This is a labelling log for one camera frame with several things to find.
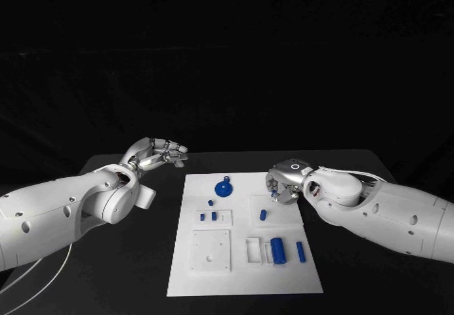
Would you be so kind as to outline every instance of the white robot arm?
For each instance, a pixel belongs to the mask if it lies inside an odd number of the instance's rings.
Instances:
[[[348,173],[374,181],[363,182]],[[281,194],[278,183],[285,187]],[[454,263],[454,205],[446,200],[363,172],[314,170],[298,159],[274,166],[265,184],[279,203],[292,204],[301,193],[328,224],[387,249]]]
[[[132,206],[148,209],[155,191],[138,184],[167,162],[183,167],[187,149],[142,138],[118,164],[56,179],[0,197],[0,271],[43,258],[96,226],[118,223]]]

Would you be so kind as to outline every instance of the dark gray table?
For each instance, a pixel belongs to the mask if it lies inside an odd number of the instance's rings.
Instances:
[[[93,156],[80,174],[116,163],[121,156]],[[73,243],[59,277],[13,314],[444,314],[454,304],[454,265],[397,254],[328,225],[302,199],[298,206],[324,294],[165,296],[186,174],[263,172],[287,158],[366,171],[392,182],[386,167],[367,150],[189,154],[183,169],[164,165],[141,179],[157,191],[150,209],[134,207],[118,224],[95,228]],[[0,297],[0,314],[52,279],[66,252],[67,248],[46,257]],[[26,267],[16,268],[11,280]]]

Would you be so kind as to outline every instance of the black background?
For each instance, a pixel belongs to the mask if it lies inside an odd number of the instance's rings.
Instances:
[[[14,1],[1,24],[1,186],[155,137],[191,152],[366,148],[452,201],[448,1]]]

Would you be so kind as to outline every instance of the cable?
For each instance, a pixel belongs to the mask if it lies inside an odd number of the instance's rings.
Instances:
[[[47,287],[47,286],[50,285],[50,283],[53,282],[56,276],[59,275],[59,273],[60,273],[60,271],[62,271],[62,269],[63,269],[63,267],[65,267],[65,264],[66,264],[66,261],[67,261],[67,258],[69,258],[69,254],[70,254],[70,248],[72,248],[72,246],[73,246],[73,245],[69,244],[69,249],[67,249],[67,254],[66,254],[65,261],[63,261],[62,266],[59,267],[59,271],[56,272],[56,274],[54,274],[52,280],[49,281],[49,283],[44,285],[44,287],[40,289],[40,291],[33,295],[33,297],[31,297],[24,303],[21,303],[11,311],[8,311],[4,315],[11,314],[11,313],[44,291],[46,287]]]
[[[23,275],[7,285],[7,287],[0,291],[0,294],[11,288],[11,286],[18,282],[18,280],[27,275],[27,273],[31,271],[31,269],[36,267],[36,265],[40,263],[41,259],[33,264],[33,266],[29,268],[29,270],[23,273]]]
[[[376,180],[380,180],[382,182],[386,182],[379,176],[376,176],[374,174],[370,174],[370,173],[366,173],[366,172],[359,172],[359,171],[343,171],[341,169],[328,169],[323,166],[318,166],[320,169],[323,171],[328,171],[328,172],[338,172],[338,173],[350,173],[350,174],[359,174],[359,175],[364,175],[364,176],[369,176],[372,177],[373,179]]]

